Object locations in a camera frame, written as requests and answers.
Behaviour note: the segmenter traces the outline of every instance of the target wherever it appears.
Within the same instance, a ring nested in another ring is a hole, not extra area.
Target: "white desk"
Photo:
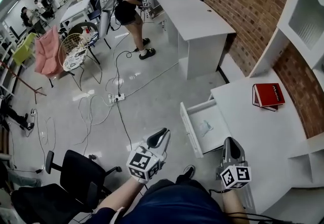
[[[276,112],[253,106],[252,86],[255,83],[279,83],[286,103]],[[198,138],[193,145],[200,146],[203,151],[204,146],[208,145],[206,141],[210,145],[207,152],[223,143],[226,138],[224,131],[218,131],[218,125],[214,122],[226,122],[223,128],[228,129],[231,136],[245,150],[246,159],[252,169],[250,188],[255,210],[257,213],[262,213],[292,187],[288,158],[292,150],[306,140],[295,106],[273,70],[264,76],[245,78],[215,88],[211,93],[211,98],[214,98],[220,114],[209,114],[207,118],[202,110],[199,112],[201,117],[198,119],[199,113],[196,113],[195,118],[190,117],[190,121],[196,121],[192,122],[194,133],[186,128],[188,135],[191,136],[191,140],[194,140],[197,133],[195,126],[207,120],[214,127],[214,142]]]
[[[166,13],[169,42],[178,47],[186,78],[215,72],[227,34],[235,30],[200,0],[157,1]]]
[[[65,23],[65,25],[68,26],[66,24],[66,22],[68,20],[70,20],[71,18],[79,15],[79,14],[83,14],[85,19],[89,20],[88,15],[87,15],[87,11],[88,11],[89,8],[91,9],[90,0],[82,0],[81,2],[78,2],[77,4],[69,7],[66,10],[66,12],[64,13],[60,23]]]

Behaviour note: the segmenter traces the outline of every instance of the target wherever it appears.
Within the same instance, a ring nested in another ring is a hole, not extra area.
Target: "black shoe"
[[[34,128],[35,123],[27,123],[27,130],[32,130]]]
[[[184,175],[188,177],[189,179],[192,179],[194,176],[194,173],[196,171],[196,168],[193,165],[188,165],[184,170]]]
[[[143,46],[146,46],[148,43],[150,43],[151,42],[151,40],[150,39],[143,39]]]
[[[141,60],[144,60],[146,58],[149,58],[149,57],[155,55],[155,53],[156,53],[156,51],[155,51],[154,48],[150,48],[150,49],[146,49],[146,50],[147,50],[147,52],[146,52],[146,55],[145,56],[139,55],[139,57],[140,57]]]

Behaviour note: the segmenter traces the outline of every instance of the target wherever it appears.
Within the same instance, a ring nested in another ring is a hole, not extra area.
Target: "open drawer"
[[[224,140],[231,136],[215,100],[209,100],[188,109],[182,102],[180,115],[197,158],[202,158],[205,153],[220,148]],[[204,121],[213,129],[203,136],[204,131],[201,130]]]

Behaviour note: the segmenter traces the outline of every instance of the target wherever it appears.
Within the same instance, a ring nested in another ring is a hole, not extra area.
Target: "glossy tile floor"
[[[52,24],[60,20],[59,16],[62,16],[64,11],[62,8],[56,13],[57,18]],[[35,105],[33,92],[19,83],[12,106],[21,115],[30,112],[32,108],[37,109],[40,141],[45,155],[55,147],[54,163],[62,165],[67,150],[74,150],[81,154],[85,151],[87,141],[75,145],[82,142],[87,134],[87,127],[82,120],[78,106],[89,128],[91,97],[94,95],[101,96],[108,103],[107,92],[117,94],[117,80],[113,83],[110,81],[107,84],[107,91],[105,91],[105,85],[110,78],[116,75],[114,63],[117,55],[122,51],[132,51],[135,48],[133,39],[129,35],[115,49],[113,59],[114,48],[124,38],[124,36],[119,38],[117,36],[126,32],[124,27],[115,32],[109,32],[106,39],[112,50],[108,49],[103,40],[97,43],[93,51],[101,62],[102,81],[101,84],[98,84],[91,77],[89,71],[85,71],[82,77],[83,91],[80,91],[70,75],[66,75],[59,80],[55,79],[53,81],[54,88],[51,88],[45,76],[34,72],[34,63],[32,61],[29,62],[29,68],[22,72],[21,77],[27,83],[34,88],[43,87],[42,91],[47,96],[37,95],[37,105]],[[138,58],[139,54],[133,54],[131,58],[127,58],[126,54],[120,55],[118,68],[120,82],[123,83],[120,89],[121,93],[132,93],[178,61],[176,48],[168,44],[167,36],[160,26],[154,23],[145,23],[143,37],[151,39],[149,47],[154,47],[157,54],[144,61]],[[86,65],[89,66],[95,76],[100,77],[98,69],[93,64],[86,63]],[[74,72],[76,78],[79,79],[81,69]],[[158,175],[149,182],[149,186],[162,178],[175,181],[176,177],[183,172],[187,165],[193,164],[196,166],[195,179],[200,181],[207,189],[215,188],[216,181],[214,181],[214,178],[220,160],[220,153],[208,153],[202,159],[197,159],[194,156],[180,117],[180,102],[183,101],[186,107],[197,105],[208,99],[210,89],[224,84],[225,82],[218,72],[187,81],[181,75],[179,66],[175,65],[147,86],[119,103],[132,143],[140,141],[142,136],[154,129],[166,127],[171,130],[171,142],[167,150],[166,164]],[[92,123],[96,124],[107,116],[109,107],[105,105],[100,97],[95,97],[92,100],[91,111]],[[26,137],[24,132],[15,124],[11,124],[11,129],[17,168],[21,170],[43,168],[44,155],[38,139],[37,124],[29,137]],[[106,186],[112,191],[129,178],[125,166],[129,156],[127,151],[129,144],[116,105],[111,108],[110,115],[103,123],[91,127],[85,156],[89,154],[97,155],[97,162],[105,170],[109,170],[114,166],[121,166],[123,169],[122,173],[114,173],[107,177]],[[60,178],[60,173],[56,170],[53,170],[50,175],[46,171],[39,175],[33,173],[20,174],[41,178],[44,185],[59,183]],[[82,216],[84,215],[80,214],[76,219],[80,220]]]

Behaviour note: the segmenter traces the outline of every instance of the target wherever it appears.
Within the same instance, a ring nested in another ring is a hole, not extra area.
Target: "book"
[[[253,86],[253,90],[258,98],[260,107],[282,105],[285,103],[284,96],[282,95],[282,91],[278,83],[255,84]]]
[[[256,95],[256,92],[255,92],[255,89],[254,87],[252,88],[252,104],[254,106],[257,106],[257,107],[260,107],[260,103],[259,103],[259,100],[258,100],[258,96]],[[264,109],[268,109],[268,110],[271,110],[271,111],[277,111],[278,110],[278,105],[274,105],[274,106],[267,106],[267,107],[263,107]]]

